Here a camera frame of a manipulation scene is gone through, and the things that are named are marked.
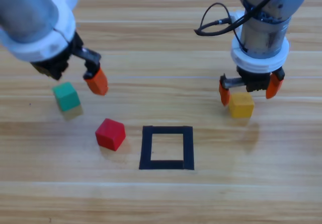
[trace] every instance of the black tape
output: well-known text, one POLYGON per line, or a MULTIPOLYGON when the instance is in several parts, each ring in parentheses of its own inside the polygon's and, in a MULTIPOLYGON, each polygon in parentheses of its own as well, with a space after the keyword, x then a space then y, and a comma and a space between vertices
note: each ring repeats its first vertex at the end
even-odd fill
POLYGON ((144 126, 140 170, 194 170, 193 128, 190 126, 144 126), (151 160, 153 134, 183 134, 183 160, 151 160))

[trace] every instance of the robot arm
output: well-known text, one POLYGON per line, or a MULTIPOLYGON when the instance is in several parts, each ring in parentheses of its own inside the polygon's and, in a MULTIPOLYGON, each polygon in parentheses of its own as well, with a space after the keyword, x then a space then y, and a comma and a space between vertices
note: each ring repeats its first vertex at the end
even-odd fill
POLYGON ((105 95, 101 56, 83 47, 72 10, 78 0, 0 0, 0 41, 17 59, 40 73, 62 77, 72 55, 85 60, 83 78, 94 94, 105 95))
POLYGON ((228 104, 229 89, 233 87, 246 86, 248 92, 266 90, 267 99, 277 94, 284 80, 285 73, 282 66, 289 52, 289 42, 285 35, 292 15, 304 2, 304 0, 240 1, 245 10, 233 14, 230 14, 223 4, 216 3, 225 7, 228 18, 206 25, 202 25, 202 20, 199 29, 195 30, 199 36, 217 36, 234 31, 231 57, 237 66, 240 78, 227 79, 225 75, 221 76, 219 91, 223 105, 228 104), (229 24, 229 26, 218 32, 203 32, 204 29, 218 24, 229 24))

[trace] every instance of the cable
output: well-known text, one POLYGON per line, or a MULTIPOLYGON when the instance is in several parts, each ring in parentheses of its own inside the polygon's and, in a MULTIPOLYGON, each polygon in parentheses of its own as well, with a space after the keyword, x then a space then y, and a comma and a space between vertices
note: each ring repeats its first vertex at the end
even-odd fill
MULTIPOLYGON (((240 25, 244 24, 245 22, 247 22, 250 18, 252 18, 256 13, 258 13, 270 0, 263 0, 261 3, 259 3, 255 8, 251 9, 248 13, 246 13, 245 15, 243 15, 241 18, 237 19, 235 22, 233 23, 230 23, 230 25, 228 27, 226 27, 225 29, 223 30, 220 30, 220 31, 217 31, 217 32, 211 32, 211 33, 206 33, 206 32, 203 32, 202 30, 205 29, 205 28, 208 28, 208 27, 211 27, 213 25, 218 25, 220 22, 220 20, 216 20, 212 23, 209 23, 209 24, 206 24, 206 25, 200 25, 199 29, 195 29, 195 33, 199 36, 217 36, 217 35, 222 35, 222 34, 225 34, 225 33, 228 33, 230 31, 234 31, 236 28, 238 28, 240 25)), ((209 9, 212 7, 210 6, 207 11, 205 12, 204 16, 203 16, 203 19, 205 18, 207 12, 209 11, 209 9)))
MULTIPOLYGON (((206 14, 207 14, 207 12, 213 7, 213 6, 215 6, 215 5, 221 5, 221 6, 223 6, 223 8, 226 10, 226 12, 227 12, 227 15, 228 15, 228 18, 225 18, 225 19, 221 19, 221 20, 216 20, 216 21, 214 21, 214 22, 212 22, 211 23, 211 25, 220 25, 220 24, 232 24, 232 20, 231 20, 231 16, 230 16, 230 14, 229 14, 229 10, 228 10, 228 8, 226 7, 226 5, 224 5, 224 4, 222 4, 222 3, 214 3, 214 4, 212 4, 207 10, 206 10, 206 12, 204 13, 204 15, 203 15, 203 17, 202 17, 202 20, 201 20, 201 23, 200 23, 200 28, 202 28, 203 26, 202 26, 202 24, 203 24, 203 21, 204 21, 204 19, 205 19, 205 17, 206 17, 206 14)), ((238 35, 237 35, 237 33, 236 33, 236 30, 235 29, 233 29, 233 32, 234 32, 234 34, 235 34, 235 36, 236 36, 236 39, 237 39, 237 41, 239 42, 239 44, 240 44, 240 46, 243 48, 243 50, 245 51, 245 52, 247 52, 248 50, 243 46, 243 44, 241 43, 241 41, 240 41, 240 39, 239 39, 239 37, 238 37, 238 35)))

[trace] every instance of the cube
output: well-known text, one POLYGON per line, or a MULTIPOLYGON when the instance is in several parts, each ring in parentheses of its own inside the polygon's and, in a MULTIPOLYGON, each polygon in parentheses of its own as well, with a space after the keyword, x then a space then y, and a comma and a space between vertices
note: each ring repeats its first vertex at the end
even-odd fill
POLYGON ((68 111, 81 104, 78 94, 70 82, 53 87, 55 98, 61 110, 68 111))
POLYGON ((234 93, 230 97, 229 110, 233 118, 250 118, 254 110, 254 101, 250 93, 234 93))
POLYGON ((95 132, 99 146, 116 151, 125 139, 123 123, 106 118, 95 132))

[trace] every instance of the wood grain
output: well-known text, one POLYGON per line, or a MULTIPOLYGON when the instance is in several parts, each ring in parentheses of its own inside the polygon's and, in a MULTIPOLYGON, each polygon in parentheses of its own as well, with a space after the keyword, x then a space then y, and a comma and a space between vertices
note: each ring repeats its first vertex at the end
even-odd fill
MULTIPOLYGON (((253 93, 250 120, 231 119, 218 78, 235 76, 232 34, 194 34, 206 8, 239 0, 80 0, 77 27, 99 51, 107 96, 93 95, 72 58, 61 82, 82 107, 62 114, 55 82, 3 49, 0 223, 322 223, 322 0, 306 0, 287 37, 286 80, 272 100, 253 93), (100 148, 105 118, 123 122, 117 152, 100 148), (194 127, 194 171, 138 169, 144 125, 194 127)), ((224 17, 212 9, 207 21, 224 17)), ((182 156, 156 138, 153 159, 182 156)))

